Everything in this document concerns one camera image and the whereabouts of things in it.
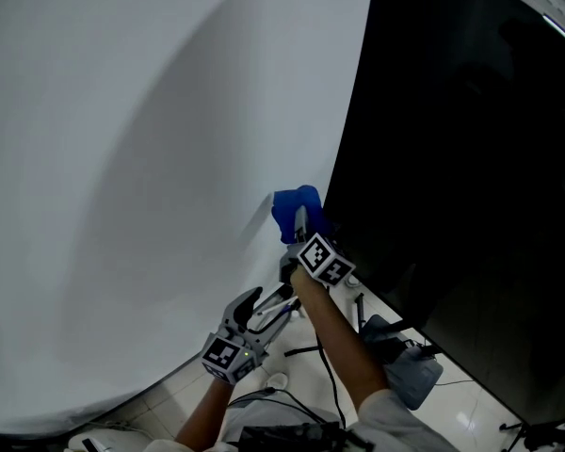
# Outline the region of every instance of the black cable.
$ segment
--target black cable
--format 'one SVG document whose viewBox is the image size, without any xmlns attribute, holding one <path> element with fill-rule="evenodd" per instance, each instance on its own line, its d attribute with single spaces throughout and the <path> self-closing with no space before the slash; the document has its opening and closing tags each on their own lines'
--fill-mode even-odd
<svg viewBox="0 0 565 452">
<path fill-rule="evenodd" d="M 331 367 L 329 366 L 329 362 L 327 361 L 327 357 L 324 354 L 324 348 L 322 347 L 322 343 L 320 342 L 320 338 L 316 335 L 316 341 L 318 343 L 318 354 L 322 359 L 322 363 L 324 364 L 327 372 L 329 372 L 329 377 L 331 378 L 332 383 L 332 396 L 335 399 L 335 407 L 337 407 L 337 411 L 339 412 L 339 417 L 341 418 L 341 424 L 343 428 L 346 428 L 346 417 L 341 412 L 341 407 L 339 407 L 339 396 L 337 396 L 337 383 L 335 382 L 335 377 L 332 375 Z"/>
<path fill-rule="evenodd" d="M 292 357 L 293 355 L 299 355 L 300 353 L 305 353 L 306 351 L 317 351 L 318 347 L 306 347 L 306 348 L 295 348 L 293 350 L 285 351 L 284 356 L 286 358 Z"/>
<path fill-rule="evenodd" d="M 327 421 L 325 419 L 323 419 L 320 415 L 318 415 L 316 412 L 310 410 L 310 408 L 303 405 L 293 394 L 291 394 L 290 392 L 287 392 L 286 390 L 283 390 L 283 389 L 280 389 L 280 388 L 274 388 L 274 387 L 266 387 L 263 390 L 258 390 L 256 392 L 251 392 L 250 394 L 242 395 L 239 398 L 236 398 L 235 400 L 230 402 L 230 404 L 228 404 L 228 407 L 230 407 L 231 405 L 234 405 L 235 403 L 240 402 L 240 401 L 244 402 L 244 401 L 249 401 L 249 400 L 260 400 L 260 399 L 262 399 L 261 396 L 256 396 L 254 398 L 247 398 L 247 400 L 242 400 L 242 398 L 244 398 L 246 396 L 252 396 L 252 395 L 257 394 L 259 392 L 266 392 L 268 395 L 273 395 L 276 392 L 283 392 L 284 394 L 287 394 L 288 396 L 290 396 L 300 407 L 302 407 L 308 414 L 310 414 L 310 416 L 316 422 L 320 422 L 322 424 L 327 423 Z"/>
<path fill-rule="evenodd" d="M 310 417 L 312 420 L 315 420 L 311 414 L 309 414 L 307 411 L 305 411 L 304 409 L 300 409 L 299 407 L 296 407 L 295 405 L 291 405 L 290 403 L 284 403 L 284 402 L 279 402 L 278 400 L 272 400 L 271 398 L 261 398 L 261 397 L 256 397 L 256 398 L 244 398 L 243 400 L 235 400 L 233 403 L 231 403 L 228 407 L 230 407 L 231 405 L 233 405 L 234 403 L 238 403 L 238 402 L 254 402 L 256 400 L 261 400 L 263 402 L 273 402 L 273 403 L 278 403 L 279 405 L 284 405 L 285 407 L 290 407 L 291 409 L 295 409 L 296 411 L 300 411 L 301 413 L 305 413 L 308 417 Z"/>
<path fill-rule="evenodd" d="M 283 392 L 284 394 L 287 394 L 288 396 L 290 396 L 300 407 L 302 407 L 305 411 L 311 413 L 319 422 L 322 422 L 323 424 L 326 424 L 327 421 L 325 419 L 323 419 L 320 415 L 318 415 L 316 412 L 310 410 L 310 408 L 306 407 L 305 405 L 303 405 L 299 400 L 297 400 L 295 398 L 295 396 L 293 394 L 291 394 L 291 392 L 287 392 L 286 390 L 283 390 L 282 388 L 275 388 L 274 390 L 276 390 L 277 392 Z"/>
<path fill-rule="evenodd" d="M 255 394 L 257 394 L 258 392 L 265 392 L 268 388 L 272 388 L 272 387 L 266 387 L 265 389 L 262 389 L 262 390 L 256 390 L 255 392 L 249 392 L 248 394 L 244 394 L 244 395 L 242 395 L 242 396 L 238 396 L 237 398 L 235 398 L 232 402 L 230 402 L 230 403 L 228 404 L 228 407 L 230 407 L 231 405 L 234 405 L 234 404 L 235 404 L 237 401 L 239 401 L 241 398 L 245 398 L 246 396 L 255 395 Z"/>
<path fill-rule="evenodd" d="M 474 380 L 459 380 L 459 381 L 449 381 L 448 383 L 436 383 L 436 387 L 443 387 L 445 385 L 454 385 L 455 383 L 465 383 L 467 381 L 474 381 Z"/>
</svg>

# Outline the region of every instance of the cable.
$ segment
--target cable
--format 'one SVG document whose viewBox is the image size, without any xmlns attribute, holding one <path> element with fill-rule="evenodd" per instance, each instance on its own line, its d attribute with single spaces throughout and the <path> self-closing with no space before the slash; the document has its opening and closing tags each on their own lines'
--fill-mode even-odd
<svg viewBox="0 0 565 452">
<path fill-rule="evenodd" d="M 229 407 L 231 405 L 233 405 L 234 403 L 239 403 L 239 402 L 254 402 L 256 400 L 261 400 L 263 402 L 273 402 L 273 403 L 278 403 L 279 405 L 284 405 L 285 407 L 290 407 L 291 409 L 295 409 L 296 411 L 300 411 L 301 413 L 305 413 L 307 416 L 309 416 L 311 419 L 314 420 L 314 418 L 312 417 L 311 414 L 309 414 L 307 411 L 305 411 L 304 409 L 300 409 L 299 407 L 296 407 L 295 405 L 291 405 L 290 403 L 284 403 L 284 402 L 279 402 L 278 400 L 272 400 L 271 398 L 261 398 L 261 397 L 256 397 L 256 398 L 244 398 L 243 400 L 235 400 L 234 402 L 232 402 Z"/>
<path fill-rule="evenodd" d="M 335 399 L 335 407 L 337 407 L 337 411 L 339 412 L 339 417 L 341 418 L 341 424 L 343 428 L 346 428 L 346 417 L 341 412 L 341 407 L 339 407 L 339 396 L 337 396 L 337 383 L 335 382 L 335 377 L 332 375 L 331 367 L 329 366 L 329 362 L 327 361 L 327 357 L 324 354 L 324 348 L 322 347 L 322 343 L 320 342 L 320 338 L 316 335 L 316 341 L 318 343 L 318 354 L 322 359 L 322 363 L 324 364 L 327 372 L 329 372 L 329 377 L 331 378 L 332 383 L 332 396 Z"/>
<path fill-rule="evenodd" d="M 146 435 L 152 441 L 154 440 L 153 436 L 150 433 L 146 432 L 145 430 L 142 430 L 141 428 L 127 427 L 123 425 L 121 422 L 105 422 L 104 424 L 101 424 L 100 422 L 87 422 L 87 424 L 92 426 L 109 428 L 112 430 L 117 430 L 118 428 L 123 428 L 125 430 L 132 430 L 133 432 L 140 432 L 141 434 Z"/>
<path fill-rule="evenodd" d="M 455 383 L 466 383 L 467 381 L 474 381 L 474 380 L 458 380 L 458 381 L 449 381 L 448 383 L 436 383 L 436 387 L 444 387 L 445 385 L 454 385 Z"/>
<path fill-rule="evenodd" d="M 274 388 L 274 387 L 266 387 L 263 390 L 258 390 L 256 392 L 251 392 L 250 394 L 246 394 L 243 396 L 240 396 L 239 398 L 236 398 L 235 400 L 233 400 L 228 407 L 230 407 L 231 405 L 234 405 L 238 402 L 244 402 L 244 401 L 251 401 L 251 400 L 260 400 L 262 399 L 261 396 L 256 396 L 253 398 L 247 398 L 245 400 L 243 400 L 244 397 L 246 396 L 252 396 L 258 392 L 266 392 L 268 395 L 272 395 L 276 392 L 283 392 L 284 394 L 287 394 L 288 396 L 290 396 L 300 407 L 302 407 L 307 414 L 309 414 L 316 422 L 322 423 L 322 424 L 326 424 L 327 421 L 325 419 L 323 419 L 320 415 L 318 415 L 316 412 L 311 411 L 308 407 L 306 407 L 305 405 L 303 405 L 293 394 L 291 394 L 290 392 L 287 392 L 286 390 L 280 389 L 280 388 Z"/>
<path fill-rule="evenodd" d="M 325 419 L 323 419 L 320 415 L 318 415 L 316 412 L 310 410 L 308 407 L 306 407 L 305 405 L 303 405 L 299 400 L 297 400 L 293 394 L 291 394 L 290 392 L 287 392 L 286 390 L 283 390 L 282 388 L 275 388 L 274 389 L 276 392 L 283 392 L 284 394 L 287 394 L 288 396 L 290 396 L 300 407 L 302 407 L 304 410 L 308 411 L 309 413 L 311 413 L 314 417 L 316 417 L 318 419 L 318 421 L 322 422 L 323 424 L 326 424 L 327 421 Z"/>
</svg>

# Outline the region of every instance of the blue object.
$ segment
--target blue object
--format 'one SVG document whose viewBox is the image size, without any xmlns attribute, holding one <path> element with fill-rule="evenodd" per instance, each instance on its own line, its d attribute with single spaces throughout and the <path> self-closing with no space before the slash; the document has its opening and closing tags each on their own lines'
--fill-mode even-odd
<svg viewBox="0 0 565 452">
<path fill-rule="evenodd" d="M 281 241 L 290 245 L 295 243 L 295 213 L 305 206 L 308 213 L 308 237 L 314 233 L 323 236 L 332 233 L 331 222 L 324 217 L 318 191 L 313 186 L 277 191 L 274 193 L 272 217 L 281 228 Z"/>
</svg>

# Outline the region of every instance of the white floor tile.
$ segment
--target white floor tile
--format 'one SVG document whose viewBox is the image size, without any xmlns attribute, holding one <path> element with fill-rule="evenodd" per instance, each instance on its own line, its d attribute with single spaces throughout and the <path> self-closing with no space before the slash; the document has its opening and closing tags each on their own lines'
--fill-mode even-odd
<svg viewBox="0 0 565 452">
<path fill-rule="evenodd" d="M 153 411 L 144 412 L 140 417 L 136 418 L 130 423 L 133 428 L 139 428 L 147 432 L 154 440 L 158 439 L 171 439 L 173 436 L 170 434 Z"/>
<path fill-rule="evenodd" d="M 142 415 L 148 409 L 149 408 L 147 407 L 146 403 L 144 403 L 144 400 L 141 396 L 139 398 L 135 398 L 130 403 L 125 404 L 120 409 L 117 409 L 116 411 L 108 415 L 105 419 L 101 420 L 101 422 L 130 422 L 138 416 Z"/>
<path fill-rule="evenodd" d="M 521 422 L 504 405 L 483 389 L 479 394 L 478 403 L 493 413 L 503 424 L 512 426 Z"/>
<path fill-rule="evenodd" d="M 477 400 L 454 385 L 434 387 L 414 415 L 443 435 L 461 452 L 473 450 L 473 436 L 467 435 Z"/>
<path fill-rule="evenodd" d="M 496 417 L 481 403 L 477 402 L 471 415 L 469 427 L 465 434 L 471 436 L 474 442 L 474 450 L 481 452 L 500 452 L 508 438 L 506 432 L 499 430 L 502 420 Z"/>
<path fill-rule="evenodd" d="M 205 372 L 205 367 L 200 359 L 195 359 L 182 370 L 159 383 L 144 395 L 144 401 L 153 409 L 170 396 L 180 392 L 187 385 L 198 379 Z"/>
<path fill-rule="evenodd" d="M 449 381 L 456 380 L 472 380 L 470 375 L 467 375 L 462 371 L 454 362 L 447 358 L 443 353 L 439 353 L 435 356 L 440 365 L 444 368 L 444 374 L 447 376 Z"/>
<path fill-rule="evenodd" d="M 462 391 L 475 399 L 479 399 L 479 394 L 481 393 L 481 386 L 477 384 L 476 381 L 470 381 L 471 379 L 465 379 L 469 381 L 462 381 L 456 380 L 450 375 L 446 375 L 446 373 L 442 373 L 442 376 L 438 380 L 436 384 L 436 388 L 448 388 L 452 389 L 453 391 Z"/>
<path fill-rule="evenodd" d="M 176 435 L 188 416 L 199 405 L 213 377 L 208 373 L 153 408 L 153 412 L 171 435 Z"/>
<path fill-rule="evenodd" d="M 236 385 L 233 399 L 260 390 L 267 378 L 268 374 L 261 367 L 253 370 Z M 213 380 L 211 375 L 205 373 L 153 408 L 153 412 L 171 435 L 175 436 L 178 433 L 182 424 L 201 402 Z"/>
</svg>

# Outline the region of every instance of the tiled floor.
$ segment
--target tiled floor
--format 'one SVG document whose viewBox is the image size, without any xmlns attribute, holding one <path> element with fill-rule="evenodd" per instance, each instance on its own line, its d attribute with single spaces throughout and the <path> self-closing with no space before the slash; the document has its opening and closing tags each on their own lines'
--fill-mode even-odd
<svg viewBox="0 0 565 452">
<path fill-rule="evenodd" d="M 373 314 L 379 314 L 390 322 L 399 319 L 364 287 L 348 289 L 339 286 L 331 292 L 332 297 L 352 323 L 356 321 L 353 300 L 361 292 L 365 298 L 366 319 Z M 414 330 L 406 334 L 420 343 L 424 341 Z M 308 406 L 334 412 L 331 382 L 318 354 L 310 352 L 289 358 L 283 356 L 286 350 L 313 345 L 315 334 L 309 319 L 300 318 L 290 323 L 270 346 L 270 357 L 262 367 L 240 382 L 233 397 L 262 388 L 270 374 L 283 371 L 289 376 L 288 390 L 292 394 L 301 396 Z M 446 357 L 438 355 L 438 361 L 444 366 L 439 383 L 470 379 Z M 195 361 L 105 420 L 125 420 L 131 427 L 146 430 L 154 438 L 171 438 L 199 403 L 210 381 L 211 376 Z M 351 424 L 356 421 L 356 412 L 339 379 L 337 387 L 342 411 Z M 499 432 L 498 427 L 502 423 L 516 422 L 509 411 L 474 382 L 435 387 L 414 414 L 444 435 L 461 452 L 500 452 L 510 444 L 513 435 Z M 519 452 L 525 449 L 520 445 L 513 450 Z"/>
</svg>

